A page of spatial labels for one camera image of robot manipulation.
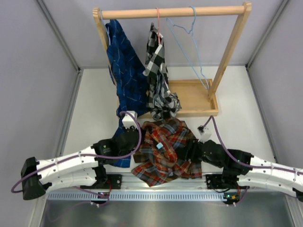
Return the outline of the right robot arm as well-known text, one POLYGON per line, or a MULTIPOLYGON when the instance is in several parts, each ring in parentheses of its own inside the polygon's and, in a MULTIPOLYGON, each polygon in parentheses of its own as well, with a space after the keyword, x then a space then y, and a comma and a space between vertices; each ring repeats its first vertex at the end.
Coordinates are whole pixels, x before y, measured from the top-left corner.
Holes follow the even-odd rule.
POLYGON ((208 163, 221 168, 207 175, 208 189, 263 188, 303 200, 303 172, 298 168, 263 160, 238 149, 226 149, 212 140, 189 139, 176 151, 178 158, 192 163, 208 163))

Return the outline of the red brown plaid shirt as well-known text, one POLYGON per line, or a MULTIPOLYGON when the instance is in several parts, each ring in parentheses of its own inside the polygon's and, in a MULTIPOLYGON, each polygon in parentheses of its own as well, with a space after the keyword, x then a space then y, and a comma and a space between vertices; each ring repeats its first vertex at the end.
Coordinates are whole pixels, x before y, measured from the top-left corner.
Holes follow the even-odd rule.
POLYGON ((190 139, 195 139, 185 121, 177 118, 149 122, 141 126, 143 142, 134 154, 139 164, 131 173, 149 187, 168 183, 178 178, 202 177, 200 161, 186 158, 182 149, 190 139))

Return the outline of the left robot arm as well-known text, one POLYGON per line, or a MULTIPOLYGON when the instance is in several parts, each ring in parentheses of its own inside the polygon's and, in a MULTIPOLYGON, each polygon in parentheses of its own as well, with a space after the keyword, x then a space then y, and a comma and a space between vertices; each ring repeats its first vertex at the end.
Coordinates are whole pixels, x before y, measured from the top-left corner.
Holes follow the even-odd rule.
POLYGON ((51 191, 74 186, 101 189, 107 184, 105 165, 129 157, 142 141, 142 132, 134 127, 115 138, 100 140, 70 155, 25 160, 21 170, 23 199, 37 199, 51 191))

